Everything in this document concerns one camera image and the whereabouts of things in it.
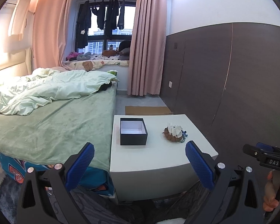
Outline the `person's right hand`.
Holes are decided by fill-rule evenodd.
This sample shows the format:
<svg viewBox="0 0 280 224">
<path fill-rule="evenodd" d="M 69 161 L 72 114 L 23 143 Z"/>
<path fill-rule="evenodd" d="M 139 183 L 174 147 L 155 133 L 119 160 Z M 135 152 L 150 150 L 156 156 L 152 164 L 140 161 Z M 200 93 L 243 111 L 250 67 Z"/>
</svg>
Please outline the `person's right hand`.
<svg viewBox="0 0 280 224">
<path fill-rule="evenodd" d="M 276 176 L 276 171 L 272 170 L 267 175 L 267 183 L 265 185 L 265 195 L 263 202 L 263 210 L 266 212 L 271 212 L 278 207 L 279 201 L 276 200 L 276 191 L 273 186 L 273 179 Z"/>
</svg>

